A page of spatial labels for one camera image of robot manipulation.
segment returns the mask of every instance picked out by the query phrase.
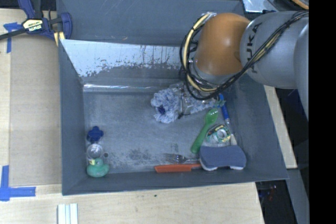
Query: blue plastic figure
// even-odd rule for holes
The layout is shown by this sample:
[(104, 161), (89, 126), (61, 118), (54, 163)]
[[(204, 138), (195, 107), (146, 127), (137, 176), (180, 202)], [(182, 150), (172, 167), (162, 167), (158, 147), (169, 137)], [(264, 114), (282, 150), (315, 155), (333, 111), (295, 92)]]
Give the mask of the blue plastic figure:
[(92, 130), (88, 132), (88, 135), (86, 137), (86, 140), (90, 143), (97, 143), (102, 136), (104, 135), (104, 132), (99, 129), (98, 126), (94, 126)]

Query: blue pen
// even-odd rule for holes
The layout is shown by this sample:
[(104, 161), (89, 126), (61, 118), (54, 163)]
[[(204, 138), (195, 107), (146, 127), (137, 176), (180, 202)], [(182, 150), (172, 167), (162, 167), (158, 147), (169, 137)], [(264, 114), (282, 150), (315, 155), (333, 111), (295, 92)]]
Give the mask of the blue pen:
[[(221, 101), (224, 101), (224, 96), (221, 93), (219, 94), (219, 99)], [(230, 133), (234, 134), (232, 124), (231, 124), (231, 120), (230, 120), (230, 117), (229, 117), (229, 113), (227, 112), (226, 102), (224, 102), (224, 104), (221, 106), (221, 109), (222, 109), (224, 122), (225, 122), (226, 126), (228, 127)]]

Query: wooden table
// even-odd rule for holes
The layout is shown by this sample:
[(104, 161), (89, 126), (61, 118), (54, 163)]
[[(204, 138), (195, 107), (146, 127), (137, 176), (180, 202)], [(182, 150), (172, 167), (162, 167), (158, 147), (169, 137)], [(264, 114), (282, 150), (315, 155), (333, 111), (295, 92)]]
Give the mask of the wooden table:
[[(0, 34), (25, 19), (20, 9), (0, 9)], [(58, 204), (73, 203), (80, 224), (264, 223), (254, 183), (62, 196), (56, 44), (23, 34), (6, 49), (1, 40), (0, 168), (9, 165), (10, 186), (36, 186), (36, 197), (0, 201), (0, 223), (57, 223)], [(265, 90), (286, 167), (297, 168), (275, 89)]]

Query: orange handle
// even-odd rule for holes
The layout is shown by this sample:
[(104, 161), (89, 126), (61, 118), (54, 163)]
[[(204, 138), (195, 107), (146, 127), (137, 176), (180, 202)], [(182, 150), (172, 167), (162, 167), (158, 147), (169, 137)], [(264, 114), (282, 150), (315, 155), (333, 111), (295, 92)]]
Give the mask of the orange handle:
[(200, 163), (191, 164), (165, 164), (154, 166), (158, 173), (176, 173), (176, 172), (191, 172), (192, 168), (201, 168)]

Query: green plastic spoon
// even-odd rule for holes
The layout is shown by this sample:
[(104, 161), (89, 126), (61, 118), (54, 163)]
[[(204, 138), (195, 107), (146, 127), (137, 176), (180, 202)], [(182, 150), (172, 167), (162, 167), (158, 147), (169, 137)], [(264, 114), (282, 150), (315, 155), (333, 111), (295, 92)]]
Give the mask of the green plastic spoon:
[(217, 109), (211, 109), (208, 113), (206, 113), (205, 124), (190, 148), (192, 153), (196, 154), (200, 151), (206, 132), (209, 130), (210, 126), (217, 121), (217, 118), (218, 118)]

